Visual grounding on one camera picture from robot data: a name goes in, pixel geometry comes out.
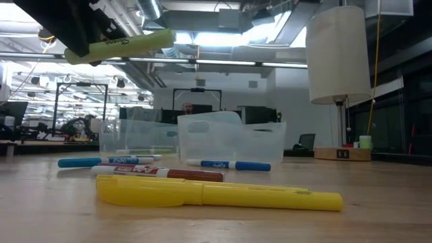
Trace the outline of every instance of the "lamp base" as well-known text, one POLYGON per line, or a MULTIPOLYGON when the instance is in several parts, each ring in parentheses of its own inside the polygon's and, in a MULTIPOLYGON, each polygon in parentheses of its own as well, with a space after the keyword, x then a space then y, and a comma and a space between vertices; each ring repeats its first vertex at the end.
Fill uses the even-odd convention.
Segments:
POLYGON ((338 161, 371 161, 368 148, 316 147, 314 158, 338 161))

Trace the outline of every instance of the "ceiling pipe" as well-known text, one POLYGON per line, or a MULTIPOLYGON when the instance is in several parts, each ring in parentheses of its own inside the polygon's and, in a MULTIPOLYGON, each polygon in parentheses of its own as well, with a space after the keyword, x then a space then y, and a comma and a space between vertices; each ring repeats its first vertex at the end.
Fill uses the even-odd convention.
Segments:
POLYGON ((142 31, 136 27, 135 21, 130 17, 130 15, 127 13, 126 9, 123 7, 123 5, 120 3, 120 1, 112 1, 114 7, 119 11, 119 13, 126 19, 126 21, 129 23, 130 28, 135 32, 136 35, 141 35, 142 31))
POLYGON ((159 0, 136 0, 136 4, 146 20, 157 20, 162 16, 163 9, 159 0))
POLYGON ((105 0, 104 3, 107 7, 107 10, 113 14, 113 17, 119 22, 119 25, 121 26, 121 28, 123 28, 126 34, 128 34, 128 36, 135 36, 135 33, 133 33, 128 27, 128 25, 122 20, 120 15, 115 10, 114 6, 111 4, 110 0, 105 0))

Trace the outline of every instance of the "sharpie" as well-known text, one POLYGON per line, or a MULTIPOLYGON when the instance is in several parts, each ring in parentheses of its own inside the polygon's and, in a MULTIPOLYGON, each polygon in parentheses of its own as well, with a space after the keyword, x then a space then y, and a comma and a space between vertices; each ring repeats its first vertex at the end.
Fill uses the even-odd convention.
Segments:
POLYGON ((255 162, 242 162, 242 161, 216 161, 216 160, 187 160, 188 165, 249 170, 249 171, 270 171, 271 165, 269 163, 255 163, 255 162))
POLYGON ((223 182, 223 174, 219 172, 195 171, 186 169, 168 169, 164 167, 151 167, 147 165, 97 165, 92 167, 91 173, 93 175, 147 176, 156 178, 179 178, 205 182, 223 182))
POLYGON ((60 168, 92 167, 99 163, 121 163, 121 164, 149 164, 155 159, 152 157, 108 157, 108 158, 73 158, 59 159, 57 163, 60 168))

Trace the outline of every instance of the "blue marker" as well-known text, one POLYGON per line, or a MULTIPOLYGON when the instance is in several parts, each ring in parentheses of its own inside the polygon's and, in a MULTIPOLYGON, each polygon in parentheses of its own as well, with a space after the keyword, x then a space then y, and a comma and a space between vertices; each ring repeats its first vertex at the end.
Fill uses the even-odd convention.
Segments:
POLYGON ((213 168, 226 168, 237 170, 250 170, 250 171, 270 171, 271 165, 269 163, 256 163, 256 162, 242 162, 242 161, 214 161, 214 160, 188 160, 188 165, 213 167, 213 168))
POLYGON ((99 163, 123 163, 123 164, 148 164, 154 161, 154 157, 108 157, 108 158, 73 158, 59 159, 60 168, 93 167, 99 163))
POLYGON ((162 159, 162 155, 122 155, 122 156, 112 156, 109 158, 125 158, 125 157, 129 157, 129 158, 153 158, 156 161, 162 159))

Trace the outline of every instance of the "plastic container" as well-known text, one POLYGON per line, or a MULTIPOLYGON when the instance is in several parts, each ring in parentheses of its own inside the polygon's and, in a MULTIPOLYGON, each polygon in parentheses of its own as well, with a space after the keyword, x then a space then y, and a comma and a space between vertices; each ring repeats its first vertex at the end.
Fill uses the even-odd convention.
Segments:
POLYGON ((237 113, 219 111, 178 117, 180 159, 279 163, 286 123, 242 124, 237 113))
POLYGON ((103 121, 99 149, 102 156, 176 153, 177 125, 128 119, 103 121))

